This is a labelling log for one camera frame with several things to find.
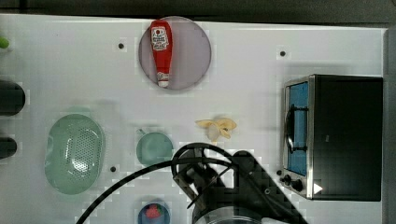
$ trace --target red object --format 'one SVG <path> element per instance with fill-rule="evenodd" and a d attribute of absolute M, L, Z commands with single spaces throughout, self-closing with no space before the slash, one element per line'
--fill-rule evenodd
<path fill-rule="evenodd" d="M 161 216 L 161 208 L 157 204 L 151 204 L 146 210 L 146 217 L 157 218 Z"/>
<path fill-rule="evenodd" d="M 171 27 L 167 21 L 156 20 L 151 23 L 150 31 L 152 54 L 157 67 L 158 85 L 167 87 L 173 47 Z"/>

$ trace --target oval glass dish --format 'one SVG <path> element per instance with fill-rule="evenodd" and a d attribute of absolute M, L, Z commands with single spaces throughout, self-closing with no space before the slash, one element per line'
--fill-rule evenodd
<path fill-rule="evenodd" d="M 97 179 L 105 151 L 105 135 L 92 119 L 80 114 L 59 119 L 49 131 L 45 173 L 64 194 L 79 194 Z"/>

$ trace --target black cylinder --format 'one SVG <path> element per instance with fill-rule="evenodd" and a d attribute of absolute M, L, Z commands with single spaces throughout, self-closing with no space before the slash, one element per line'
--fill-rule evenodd
<path fill-rule="evenodd" d="M 17 151 L 17 143 L 9 137 L 0 137 L 0 160 L 10 157 Z"/>
<path fill-rule="evenodd" d="M 303 190 L 303 182 L 301 180 L 292 180 L 291 181 L 291 187 L 294 188 L 297 191 Z"/>
<path fill-rule="evenodd" d="M 20 85 L 0 80 L 0 116 L 18 114 L 25 104 L 25 93 Z"/>

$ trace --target banana peel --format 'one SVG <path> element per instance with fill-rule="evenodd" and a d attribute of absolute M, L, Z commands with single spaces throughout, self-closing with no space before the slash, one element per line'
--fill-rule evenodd
<path fill-rule="evenodd" d="M 195 121 L 198 126 L 207 129 L 207 137 L 215 143 L 220 136 L 231 138 L 230 131 L 236 128 L 232 119 L 202 119 Z"/>

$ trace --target round plate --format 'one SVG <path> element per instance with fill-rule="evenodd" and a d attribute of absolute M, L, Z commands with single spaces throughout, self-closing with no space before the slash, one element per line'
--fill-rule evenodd
<path fill-rule="evenodd" d="M 161 214 L 160 217 L 153 218 L 153 219 L 146 217 L 146 211 L 149 209 L 149 206 L 151 204 L 157 204 L 161 207 L 161 210 L 163 213 Z M 150 203 L 150 204 L 146 205 L 145 207 L 143 207 L 142 210 L 140 210 L 139 215 L 137 217 L 137 223 L 138 224 L 169 224 L 169 223 L 171 223 L 171 218 L 170 218 L 169 211 L 165 206 L 158 204 L 158 203 Z"/>
<path fill-rule="evenodd" d="M 173 53 L 167 89 L 183 90 L 197 83 L 206 73 L 211 60 L 210 42 L 204 30 L 182 17 L 166 17 L 172 29 Z M 157 68 L 152 56 L 149 28 L 139 44 L 139 62 L 146 76 L 158 85 Z"/>

